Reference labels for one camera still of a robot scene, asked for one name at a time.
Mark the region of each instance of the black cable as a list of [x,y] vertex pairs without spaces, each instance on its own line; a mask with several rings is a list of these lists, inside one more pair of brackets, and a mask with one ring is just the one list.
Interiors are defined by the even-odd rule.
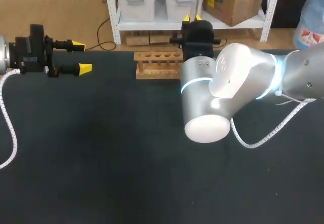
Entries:
[[214,47],[214,46],[213,46],[213,48],[222,48],[222,47],[224,47],[226,44],[227,44],[227,38],[225,38],[225,43],[224,43],[223,45],[218,46],[218,47]]
[[221,47],[224,47],[226,44],[227,44],[227,38],[225,38],[225,43],[224,43],[223,45],[218,46],[218,47],[214,47],[214,46],[213,46],[213,48],[221,48]]
[[[95,46],[93,46],[93,47],[87,48],[86,51],[87,51],[87,50],[90,50],[90,49],[93,49],[93,48],[96,48],[96,47],[100,47],[102,50],[105,50],[105,51],[111,51],[111,50],[114,50],[114,49],[116,48],[116,43],[113,42],[113,41],[106,41],[106,42],[103,42],[103,43],[101,43],[101,42],[99,41],[99,30],[100,30],[100,28],[102,27],[102,25],[103,25],[104,23],[106,23],[107,21],[109,21],[109,20],[110,20],[110,18],[106,19],[104,22],[102,22],[102,23],[99,25],[99,27],[98,27],[98,29],[97,29],[97,41],[98,41],[98,44],[95,45]],[[106,49],[106,48],[103,48],[103,47],[101,46],[102,44],[107,44],[107,43],[114,44],[114,47],[111,48],[111,49]]]

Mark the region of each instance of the plastic bin handle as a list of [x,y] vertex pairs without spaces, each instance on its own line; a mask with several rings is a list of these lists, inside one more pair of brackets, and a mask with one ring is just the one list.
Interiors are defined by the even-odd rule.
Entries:
[[191,7],[192,0],[176,0],[177,6]]
[[128,6],[142,6],[144,5],[144,0],[127,0]]

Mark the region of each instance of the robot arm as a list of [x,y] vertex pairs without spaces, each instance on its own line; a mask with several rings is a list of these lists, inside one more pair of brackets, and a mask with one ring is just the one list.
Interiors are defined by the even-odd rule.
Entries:
[[246,45],[230,44],[216,60],[204,54],[190,57],[181,72],[186,135],[199,143],[215,142],[224,138],[232,125],[240,140],[232,117],[252,100],[274,103],[294,100],[302,103],[300,110],[311,101],[309,98],[324,97],[323,51],[324,43],[277,56]]

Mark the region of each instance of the wooden test tube rack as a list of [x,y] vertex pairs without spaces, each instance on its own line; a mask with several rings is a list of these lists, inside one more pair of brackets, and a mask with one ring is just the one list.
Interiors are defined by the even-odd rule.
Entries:
[[180,52],[135,52],[134,61],[138,80],[180,79]]

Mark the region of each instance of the dark table surface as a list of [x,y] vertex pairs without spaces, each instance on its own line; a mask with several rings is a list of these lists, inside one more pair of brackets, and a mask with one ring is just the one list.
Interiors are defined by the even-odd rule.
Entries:
[[[18,155],[0,171],[1,224],[323,224],[322,101],[255,150],[232,132],[198,144],[183,131],[179,81],[135,80],[133,53],[55,59],[91,62],[93,72],[6,82]],[[251,102],[237,129],[253,143],[294,106]],[[0,134],[3,162],[12,142],[2,116]]]

